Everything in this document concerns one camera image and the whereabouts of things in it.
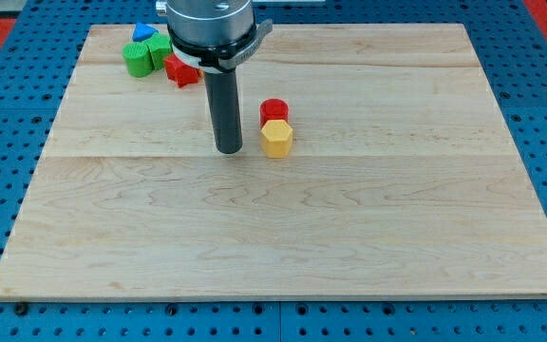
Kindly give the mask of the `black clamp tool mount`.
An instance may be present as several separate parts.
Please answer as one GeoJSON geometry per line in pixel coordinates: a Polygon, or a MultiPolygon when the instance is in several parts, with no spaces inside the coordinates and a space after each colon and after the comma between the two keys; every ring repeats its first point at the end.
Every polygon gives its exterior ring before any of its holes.
{"type": "Polygon", "coordinates": [[[265,36],[273,31],[273,20],[267,19],[259,25],[252,24],[248,32],[227,45],[197,46],[182,40],[171,28],[168,33],[174,54],[190,67],[206,73],[220,74],[234,71],[249,60],[259,49],[265,36]]]}

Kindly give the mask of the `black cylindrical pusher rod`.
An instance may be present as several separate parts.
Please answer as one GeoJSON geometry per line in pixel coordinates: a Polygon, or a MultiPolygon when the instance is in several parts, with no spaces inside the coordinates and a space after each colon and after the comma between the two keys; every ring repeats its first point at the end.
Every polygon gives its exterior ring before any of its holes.
{"type": "Polygon", "coordinates": [[[205,85],[216,148],[234,154],[242,147],[236,71],[206,73],[205,85]]]}

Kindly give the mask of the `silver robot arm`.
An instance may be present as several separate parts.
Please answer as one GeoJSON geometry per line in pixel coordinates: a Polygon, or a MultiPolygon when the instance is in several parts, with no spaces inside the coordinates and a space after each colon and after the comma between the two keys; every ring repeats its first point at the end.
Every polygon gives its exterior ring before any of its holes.
{"type": "Polygon", "coordinates": [[[204,72],[217,150],[235,154],[243,144],[236,68],[256,53],[273,21],[257,23],[252,0],[158,0],[155,8],[175,55],[204,72]]]}

